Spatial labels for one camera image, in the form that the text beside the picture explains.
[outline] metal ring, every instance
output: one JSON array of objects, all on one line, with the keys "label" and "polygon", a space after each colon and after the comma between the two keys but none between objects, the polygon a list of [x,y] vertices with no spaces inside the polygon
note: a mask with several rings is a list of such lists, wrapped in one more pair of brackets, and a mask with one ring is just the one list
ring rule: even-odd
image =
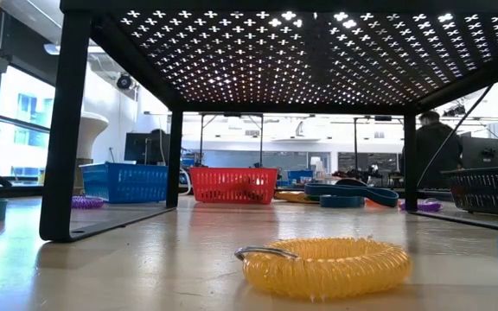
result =
[{"label": "metal ring", "polygon": [[245,257],[245,253],[249,252],[259,252],[259,253],[265,253],[265,254],[275,254],[275,255],[280,255],[280,256],[285,256],[288,258],[299,258],[297,254],[294,254],[292,252],[282,250],[282,249],[277,249],[277,248],[272,248],[272,247],[264,247],[264,246],[247,246],[247,247],[242,247],[238,249],[237,251],[234,252],[234,255],[241,261],[243,261]]}]

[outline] person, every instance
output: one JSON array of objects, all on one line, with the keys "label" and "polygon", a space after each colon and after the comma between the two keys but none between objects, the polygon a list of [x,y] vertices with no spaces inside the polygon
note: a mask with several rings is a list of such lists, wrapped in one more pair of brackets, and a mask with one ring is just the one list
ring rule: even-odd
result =
[{"label": "person", "polygon": [[[416,131],[417,160],[414,165],[417,172],[417,180],[422,176],[426,166],[436,154],[439,147],[441,147],[447,136],[453,131],[449,125],[439,122],[439,114],[435,111],[423,113],[419,120],[422,127]],[[460,137],[457,134],[452,134],[449,141],[447,141],[443,149],[441,149],[436,160],[430,165],[430,168],[428,168],[419,188],[448,188],[447,180],[441,172],[461,169],[462,153],[463,145]],[[402,174],[404,173],[405,167],[404,156],[405,149],[403,149],[403,156],[400,158],[399,165]]]}]

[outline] wall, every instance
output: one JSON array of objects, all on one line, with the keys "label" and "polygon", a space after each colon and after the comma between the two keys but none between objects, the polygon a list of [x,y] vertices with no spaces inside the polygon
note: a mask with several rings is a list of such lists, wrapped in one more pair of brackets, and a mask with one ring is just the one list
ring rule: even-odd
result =
[{"label": "wall", "polygon": [[124,159],[126,133],[133,131],[137,120],[137,103],[105,82],[88,65],[82,110],[97,113],[109,121],[109,126],[95,139],[94,162],[121,162]]}]

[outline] perforated metal tabletop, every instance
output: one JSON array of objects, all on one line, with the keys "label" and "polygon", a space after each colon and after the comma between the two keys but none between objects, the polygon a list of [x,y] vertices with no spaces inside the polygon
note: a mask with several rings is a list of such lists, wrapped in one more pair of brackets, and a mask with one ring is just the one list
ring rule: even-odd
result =
[{"label": "perforated metal tabletop", "polygon": [[416,115],[498,81],[498,1],[63,0],[61,8],[41,217],[48,239],[88,234],[43,223],[70,217],[90,37],[173,111],[170,185],[185,111],[404,115],[412,210]]}]

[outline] ceiling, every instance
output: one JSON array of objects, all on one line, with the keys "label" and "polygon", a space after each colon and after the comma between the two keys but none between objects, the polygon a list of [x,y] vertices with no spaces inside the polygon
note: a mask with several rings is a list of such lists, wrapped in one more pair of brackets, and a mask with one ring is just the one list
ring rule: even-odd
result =
[{"label": "ceiling", "polygon": [[[59,44],[63,20],[59,4],[60,0],[3,0],[1,7],[38,34]],[[90,54],[89,62],[92,70],[112,85],[124,71],[107,54]]]}]

